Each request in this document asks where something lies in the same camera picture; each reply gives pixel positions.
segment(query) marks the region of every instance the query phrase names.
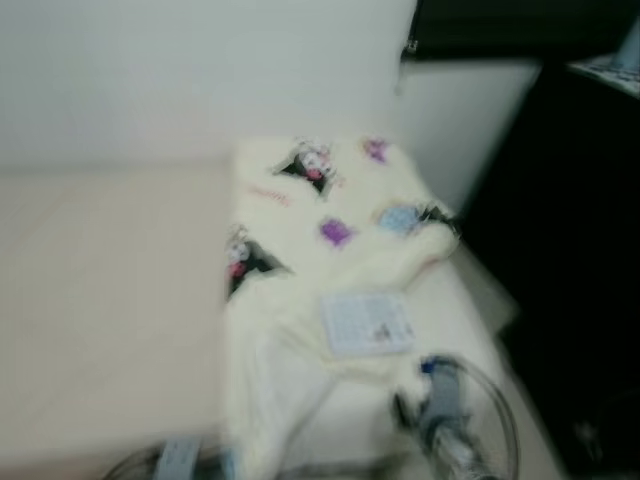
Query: black furniture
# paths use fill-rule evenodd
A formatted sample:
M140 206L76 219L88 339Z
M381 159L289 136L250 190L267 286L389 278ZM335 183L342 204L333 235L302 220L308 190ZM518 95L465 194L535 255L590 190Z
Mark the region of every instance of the black furniture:
M536 57L557 61L618 48L637 0L417 0L402 59Z
M547 65L463 214L521 306L502 339L569 472L640 471L640 101Z

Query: cartoon character print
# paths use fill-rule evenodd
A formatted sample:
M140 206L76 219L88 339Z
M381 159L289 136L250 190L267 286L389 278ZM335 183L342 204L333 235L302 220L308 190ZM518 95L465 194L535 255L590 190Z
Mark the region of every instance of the cartoon character print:
M329 147L317 142L301 141L273 173L305 180L321 197L326 197L336 171L329 158Z
M411 204L396 204L386 208L377 218L378 225L401 235L417 232L429 223L447 225L456 236L460 236L458 223L447 216L436 205L415 206Z
M274 256L247 237L244 227L234 227L227 244L229 297L243 284L248 275L266 273L285 267Z
M366 138L362 142L362 148L365 154L377 163L387 163L386 151L389 143L378 137Z
M320 224L320 233L334 247L343 247L355 235L355 230L338 218L326 218Z

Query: mattress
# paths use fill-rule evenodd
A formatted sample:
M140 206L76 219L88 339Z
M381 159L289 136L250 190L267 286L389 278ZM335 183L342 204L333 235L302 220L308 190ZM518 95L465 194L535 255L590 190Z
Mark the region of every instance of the mattress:
M0 172L0 469L219 427L229 178Z

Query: white sheet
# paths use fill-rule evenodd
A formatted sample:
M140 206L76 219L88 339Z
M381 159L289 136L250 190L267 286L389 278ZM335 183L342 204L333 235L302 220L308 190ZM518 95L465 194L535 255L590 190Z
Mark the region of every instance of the white sheet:
M424 356L450 353L474 363L500 385L499 356L455 267L449 260L424 272L407 290L408 312L416 334L416 348L402 356L386 382L341 378L321 407L289 442L283 469L308 464L368 462L411 451L390 415L390 399L402 390L414 400L424 399L429 382L418 374ZM490 408L486 395L465 389L465 405L476 417Z
M306 154L312 158L304 164L299 157ZM326 395L330 384L304 406L265 409L255 387L266 383L256 377L256 345L273 336L288 338L301 362L334 375L387 381L402 355L335 360L319 319L319 298L331 292L402 289L426 263L446 257L456 236L437 221L418 222L403 232L381 224L384 212L398 206L446 211L393 145L384 148L380 159L372 158L362 139L311 146L295 139L255 139L241 145L234 166L236 226L229 242L232 294L227 307L230 428L239 445L240 478L269 478L292 433L274 429L269 417L286 414L289 425L298 425L302 412ZM307 175L310 170L320 171L330 189L316 188L318 177ZM266 264L249 257L254 250ZM234 283L238 273L239 284ZM295 388L290 378L275 372L269 382L276 389Z

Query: white wall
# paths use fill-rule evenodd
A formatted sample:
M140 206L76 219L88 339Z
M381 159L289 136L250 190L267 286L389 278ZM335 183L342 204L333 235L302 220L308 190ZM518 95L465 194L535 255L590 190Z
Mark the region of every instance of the white wall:
M247 134L378 132L459 207L535 72L432 64L414 0L4 0L0 164L152 162Z

